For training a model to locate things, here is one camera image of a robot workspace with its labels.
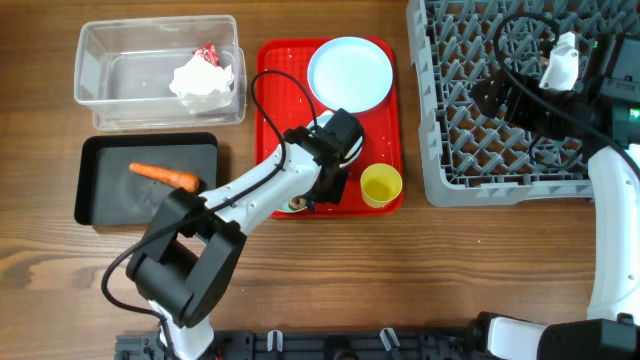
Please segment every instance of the plastic container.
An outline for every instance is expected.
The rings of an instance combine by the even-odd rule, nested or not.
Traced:
[[[178,98],[176,68],[212,42],[231,65],[231,92]],[[97,21],[80,32],[74,96],[93,110],[100,130],[237,124],[246,108],[246,70],[235,19],[229,15]]]
[[[592,198],[586,162],[580,159],[570,171],[532,163],[527,148],[534,136],[511,127],[501,116],[488,119],[480,114],[469,91],[497,70],[491,38],[510,14],[543,13],[559,24],[561,33],[576,32],[584,66],[598,33],[640,34],[634,4],[613,0],[410,0],[406,10],[409,49],[418,76],[418,133],[429,201],[436,206],[480,206]],[[509,23],[502,36],[507,66],[540,78],[539,39],[546,36],[549,29],[537,21],[522,18]],[[535,150],[546,162],[559,164],[579,146],[577,140],[545,139]]]
[[[372,208],[389,204],[402,191],[402,176],[389,164],[373,164],[360,177],[362,200]]]

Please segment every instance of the carrot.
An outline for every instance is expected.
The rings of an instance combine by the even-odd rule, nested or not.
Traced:
[[[171,170],[160,166],[140,163],[131,163],[129,170],[138,175],[146,176],[153,180],[160,181],[163,184],[173,186],[174,188],[184,188],[188,192],[195,192],[200,186],[200,179],[186,171]]]

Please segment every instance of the dish rack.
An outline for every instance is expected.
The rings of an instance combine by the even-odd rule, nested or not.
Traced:
[[[578,35],[582,69],[599,33],[640,34],[635,1],[410,0],[406,16],[420,91],[422,170],[427,198],[436,206],[593,197],[582,157],[568,170],[532,162],[527,149],[535,135],[510,126],[504,107],[497,118],[485,117],[469,97],[473,84],[499,69],[491,41],[498,25],[525,11],[553,19],[561,34]],[[541,78],[540,38],[550,36],[536,20],[510,22],[500,38],[507,66]],[[534,149],[538,159],[560,165],[580,145],[575,139],[543,138]]]

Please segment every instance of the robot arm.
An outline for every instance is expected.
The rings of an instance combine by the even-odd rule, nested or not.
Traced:
[[[178,358],[197,359],[212,343],[209,313],[226,291],[246,238],[258,224],[294,197],[303,196],[307,204],[340,203],[348,174],[343,162],[362,144],[363,136],[359,121],[340,109],[322,127],[286,131],[284,161],[280,145],[261,164],[223,187],[200,197],[178,189],[165,198],[148,233],[191,217],[201,220],[145,245],[133,254],[126,272],[151,307],[168,320]],[[262,186],[238,198],[264,179],[268,180]],[[229,199],[237,200],[218,206]],[[177,241],[178,233],[198,235],[206,245],[200,257]],[[160,338],[166,345],[164,330]]]
[[[543,81],[517,74],[515,78],[547,103],[610,137],[627,149],[633,162],[640,163],[640,149],[633,145],[640,142],[640,71],[629,61],[640,53],[640,39],[600,37],[587,63],[582,93],[571,91],[578,70],[571,42],[571,36],[560,36],[550,52],[550,66]],[[471,95],[485,116],[495,117],[506,105],[505,119],[512,124],[554,140],[566,136],[582,140],[583,159],[588,159],[594,189],[597,229],[589,320],[547,327],[482,313],[468,328],[469,347],[512,360],[638,356],[640,179],[618,152],[585,131],[584,126],[567,123],[538,106],[507,79],[504,70],[476,84]]]
[[[627,151],[640,163],[640,147]],[[640,325],[640,181],[611,148],[589,159],[596,205],[596,276],[588,319],[631,314]]]

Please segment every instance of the wood grain surface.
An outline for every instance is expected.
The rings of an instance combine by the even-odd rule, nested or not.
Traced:
[[[406,197],[382,218],[268,220],[249,238],[216,329],[290,331],[460,326],[482,310],[543,323],[583,319],[595,268],[595,212],[576,200],[436,208],[424,195],[416,72],[406,1],[10,0],[0,8],[0,358],[109,359],[115,336],[155,328],[103,299],[105,267],[142,227],[80,226],[73,207],[83,142],[100,135],[73,99],[88,21],[232,14],[249,76],[273,38],[377,36],[393,48]],[[253,164],[253,114],[205,129],[221,183]],[[201,249],[195,242],[190,246]],[[123,271],[117,297],[144,304]]]

